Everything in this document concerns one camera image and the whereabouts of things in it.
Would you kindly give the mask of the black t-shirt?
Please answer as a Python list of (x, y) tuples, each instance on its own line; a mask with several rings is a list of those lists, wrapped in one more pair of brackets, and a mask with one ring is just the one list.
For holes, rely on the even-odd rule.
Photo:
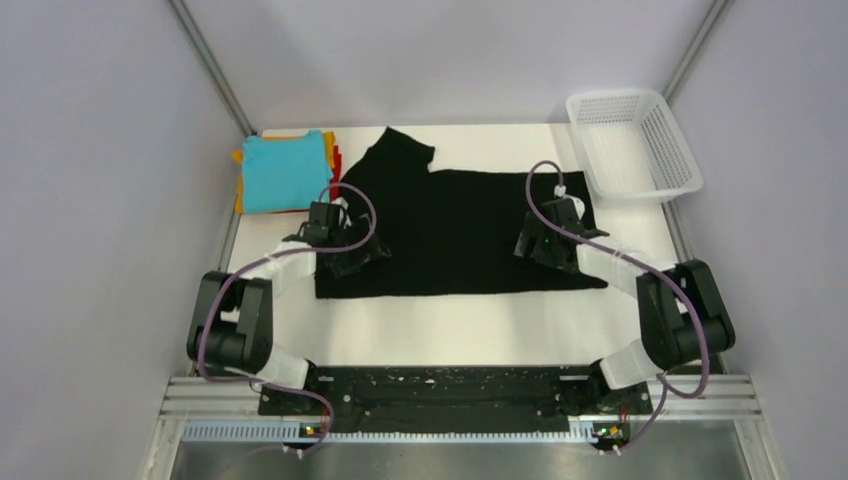
[(523, 172), (436, 169), (451, 159), (435, 146), (386, 128), (341, 177), (341, 197), (353, 217), (376, 210), (375, 237), (390, 258), (337, 276), (315, 276), (319, 299), (382, 296), (507, 294), (604, 289), (606, 282), (559, 272), (514, 249), (530, 209)]

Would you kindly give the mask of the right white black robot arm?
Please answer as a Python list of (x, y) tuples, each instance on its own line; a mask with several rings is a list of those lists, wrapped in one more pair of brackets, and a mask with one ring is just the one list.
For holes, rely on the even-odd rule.
[(659, 262), (608, 233), (588, 228), (582, 202), (564, 195), (528, 202), (515, 254), (563, 273), (605, 282), (636, 302), (639, 336), (592, 366), (589, 404), (612, 412), (627, 388), (657, 379), (669, 392), (695, 398), (707, 387), (710, 357), (735, 343), (735, 330), (710, 267), (701, 260)]

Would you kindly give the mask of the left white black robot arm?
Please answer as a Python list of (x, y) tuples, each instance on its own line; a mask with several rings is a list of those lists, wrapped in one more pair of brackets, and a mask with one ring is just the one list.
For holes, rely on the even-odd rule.
[(359, 216), (341, 200), (315, 202), (299, 230), (270, 252), (233, 273), (204, 274), (186, 343), (199, 373), (223, 369), (283, 389), (283, 401), (297, 413), (314, 410), (321, 388), (309, 379), (313, 365), (276, 344), (274, 303), (322, 268), (346, 275), (378, 257), (376, 227), (371, 202)]

